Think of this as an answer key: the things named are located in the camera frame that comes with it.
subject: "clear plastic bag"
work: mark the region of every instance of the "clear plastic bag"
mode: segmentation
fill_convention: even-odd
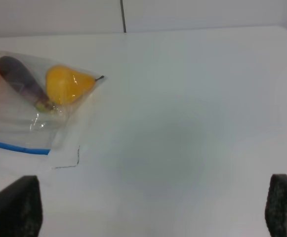
[[[47,155],[58,130],[103,78],[52,60],[0,52],[0,148]]]

